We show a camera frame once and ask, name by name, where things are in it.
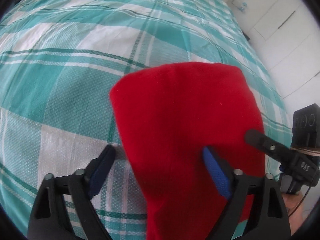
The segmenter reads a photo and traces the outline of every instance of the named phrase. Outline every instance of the wire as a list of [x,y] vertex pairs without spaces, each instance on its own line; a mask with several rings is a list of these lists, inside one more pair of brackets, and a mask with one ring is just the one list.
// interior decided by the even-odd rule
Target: wire
[[305,193],[305,195],[303,196],[303,198],[300,200],[299,204],[295,207],[295,209],[288,215],[288,217],[291,217],[299,208],[299,206],[301,206],[302,202],[304,201],[304,199],[307,197],[309,191],[311,189],[311,185],[309,186],[307,192]]
[[299,208],[299,206],[301,206],[302,202],[303,202],[304,199],[307,197],[307,195],[308,195],[308,193],[309,193],[309,191],[310,191],[310,189],[311,189],[311,185],[312,185],[312,183],[313,183],[313,180],[315,179],[315,176],[316,176],[316,174],[314,174],[314,176],[313,176],[313,178],[312,178],[312,181],[311,181],[311,183],[310,183],[310,186],[309,186],[307,192],[305,193],[305,195],[303,196],[303,198],[300,200],[299,204],[298,204],[298,205],[294,208],[294,210],[288,215],[288,217],[291,217],[291,216],[297,211],[297,209]]

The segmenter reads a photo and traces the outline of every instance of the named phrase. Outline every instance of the human hand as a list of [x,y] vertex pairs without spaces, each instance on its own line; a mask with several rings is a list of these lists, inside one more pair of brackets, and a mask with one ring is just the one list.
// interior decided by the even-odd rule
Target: human hand
[[[302,193],[299,192],[299,195],[289,195],[282,194],[284,204],[287,208],[288,215],[292,213],[292,211],[296,208],[296,206],[300,203],[302,199]],[[302,225],[304,219],[302,217],[303,213],[303,203],[298,207],[298,209],[289,217],[291,235],[293,235],[298,228]]]

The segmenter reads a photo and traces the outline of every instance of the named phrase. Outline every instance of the red fabric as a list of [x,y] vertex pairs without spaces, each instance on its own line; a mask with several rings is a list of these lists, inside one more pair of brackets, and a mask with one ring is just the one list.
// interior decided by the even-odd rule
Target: red fabric
[[124,76],[110,98],[147,200],[147,240],[202,240],[217,221],[226,200],[204,166],[204,146],[233,168],[264,175],[265,156],[244,142],[247,130],[263,132],[263,124],[239,68],[198,62],[150,68]]

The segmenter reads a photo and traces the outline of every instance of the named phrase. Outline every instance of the bolt head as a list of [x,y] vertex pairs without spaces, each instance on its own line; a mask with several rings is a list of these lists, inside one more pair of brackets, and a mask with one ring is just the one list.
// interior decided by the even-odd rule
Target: bolt head
[[52,173],[48,173],[44,176],[44,179],[52,179],[53,178],[53,174]]
[[273,175],[271,173],[266,173],[267,179],[273,179]]
[[233,171],[233,173],[234,174],[236,174],[236,175],[243,175],[243,171],[242,170],[239,170],[239,169],[235,169],[234,171]]
[[84,169],[77,169],[76,170],[76,175],[79,176],[79,175],[82,175],[84,174]]

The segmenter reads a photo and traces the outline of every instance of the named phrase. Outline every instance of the plaid bedsheet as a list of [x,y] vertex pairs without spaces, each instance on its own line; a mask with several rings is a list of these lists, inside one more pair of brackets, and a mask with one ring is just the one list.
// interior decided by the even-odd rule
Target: plaid bedsheet
[[[44,175],[71,174],[113,143],[116,162],[92,202],[114,240],[145,239],[146,203],[121,150],[108,93],[127,73],[187,61],[239,67],[266,135],[290,144],[284,104],[222,0],[23,0],[4,17],[0,203],[23,233]],[[268,160],[267,170],[276,169]]]

